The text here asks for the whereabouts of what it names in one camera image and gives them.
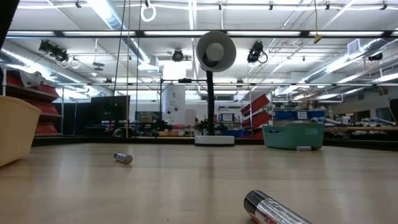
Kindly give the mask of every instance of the teal plastic bin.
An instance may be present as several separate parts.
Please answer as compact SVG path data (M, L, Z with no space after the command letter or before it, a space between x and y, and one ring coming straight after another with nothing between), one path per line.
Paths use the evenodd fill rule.
M283 126L263 126L264 144L277 149L296 150L299 146L310 146L312 150L322 147L324 124L293 123Z

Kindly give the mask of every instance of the silver can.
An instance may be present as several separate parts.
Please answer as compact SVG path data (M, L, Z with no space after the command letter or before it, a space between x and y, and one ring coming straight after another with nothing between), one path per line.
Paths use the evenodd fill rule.
M123 164L130 164L132 162L132 156L125 154L123 152L117 152L115 154L113 154L114 159L116 159L117 161L123 163Z

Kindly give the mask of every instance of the ventilation duct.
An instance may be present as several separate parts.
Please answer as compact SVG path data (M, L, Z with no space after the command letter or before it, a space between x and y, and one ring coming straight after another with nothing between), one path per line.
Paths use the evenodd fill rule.
M59 83L88 83L89 79L84 78L74 72L59 67L46 58L40 58L38 55L19 47L16 44L5 42L0 54L2 64L9 67L24 70L25 72L40 72L42 76L50 81ZM54 79L54 73L61 79ZM91 86L90 88L97 92L103 92L105 95L113 95L113 92L102 86Z
M122 18L118 14L116 7L112 0L87 0L88 5L97 13L98 16L106 23L106 25L112 30L126 30L127 28L122 24ZM137 42L132 38L122 38L123 43L131 50L132 54L138 57L138 61L141 64L149 64L152 67L141 67L143 70L159 70L159 66L151 59L142 49L137 45Z
M370 56L372 54L375 54L377 51L380 51L384 46L387 44L390 44L393 42L395 39L374 39L366 44L362 42L362 46L359 47L359 50L354 50L352 51L352 54L349 54L348 52L343 53L337 57L334 57L330 59L329 61L325 62L321 68L316 68L311 71L309 71L306 75L305 78L301 80L296 80L299 83L310 83L320 77L324 77L325 75L328 75L334 71L337 71L351 63L353 63L355 60ZM296 86L288 86L288 87L283 87L275 90L276 95L281 95L281 94L288 94L291 91L294 91L298 87Z

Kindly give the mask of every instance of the lamp base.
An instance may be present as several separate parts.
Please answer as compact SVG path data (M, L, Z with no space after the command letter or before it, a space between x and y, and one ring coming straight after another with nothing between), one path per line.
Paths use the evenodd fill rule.
M231 147L235 146L234 136L195 136L196 146Z

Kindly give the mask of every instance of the spray can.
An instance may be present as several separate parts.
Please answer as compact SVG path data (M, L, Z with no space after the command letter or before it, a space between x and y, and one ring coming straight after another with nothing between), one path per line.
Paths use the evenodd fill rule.
M244 209L258 224L311 224L259 190L252 190L246 195Z
M114 159L116 159L117 161L123 163L123 164L130 164L132 162L132 156L131 155L127 155L123 152L117 152L115 154L113 154Z

